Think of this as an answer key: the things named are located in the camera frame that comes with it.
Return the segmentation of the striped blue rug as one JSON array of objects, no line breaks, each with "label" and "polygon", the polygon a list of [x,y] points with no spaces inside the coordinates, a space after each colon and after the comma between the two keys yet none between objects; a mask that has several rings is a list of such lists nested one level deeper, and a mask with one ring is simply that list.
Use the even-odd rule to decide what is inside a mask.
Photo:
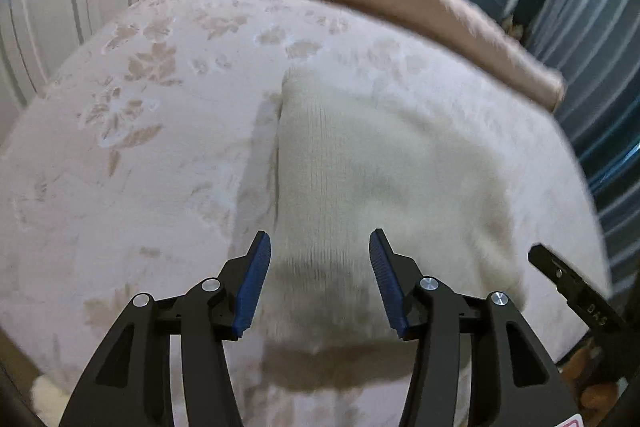
[{"label": "striped blue rug", "polygon": [[639,0],[546,0],[525,45],[566,81],[555,118],[587,179],[623,305],[639,273]]}]

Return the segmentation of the cream knit sweater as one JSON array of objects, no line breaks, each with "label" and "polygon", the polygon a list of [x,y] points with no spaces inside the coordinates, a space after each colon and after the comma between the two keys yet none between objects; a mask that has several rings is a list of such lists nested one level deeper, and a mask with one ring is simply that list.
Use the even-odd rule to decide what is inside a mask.
[{"label": "cream knit sweater", "polygon": [[317,352],[392,338],[369,260],[375,230],[459,293],[525,303],[490,150],[303,68],[283,77],[277,142],[276,228],[257,312],[268,343]]}]

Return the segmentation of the white floral bedspread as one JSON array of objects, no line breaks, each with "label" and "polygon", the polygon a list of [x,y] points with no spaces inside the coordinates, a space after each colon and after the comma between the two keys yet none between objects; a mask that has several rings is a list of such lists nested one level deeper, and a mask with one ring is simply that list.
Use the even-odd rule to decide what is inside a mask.
[{"label": "white floral bedspread", "polygon": [[[282,80],[293,68],[495,155],[525,303],[554,359],[585,334],[528,262],[541,243],[608,294],[592,198],[547,109],[439,43],[323,0],[140,0],[60,67],[1,150],[1,326],[70,394],[132,297],[185,293],[276,228]],[[414,347],[307,352],[257,312],[227,360],[249,426],[393,426]]]}]

